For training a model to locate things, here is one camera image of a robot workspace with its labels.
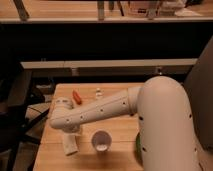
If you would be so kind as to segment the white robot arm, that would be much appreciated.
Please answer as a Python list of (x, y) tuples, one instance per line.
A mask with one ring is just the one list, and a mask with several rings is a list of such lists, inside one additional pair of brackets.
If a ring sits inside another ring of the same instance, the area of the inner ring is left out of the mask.
[(69, 132), (75, 126), (131, 114), (138, 116), (144, 171), (201, 171), (188, 95), (167, 76), (77, 108), (59, 98), (50, 126)]

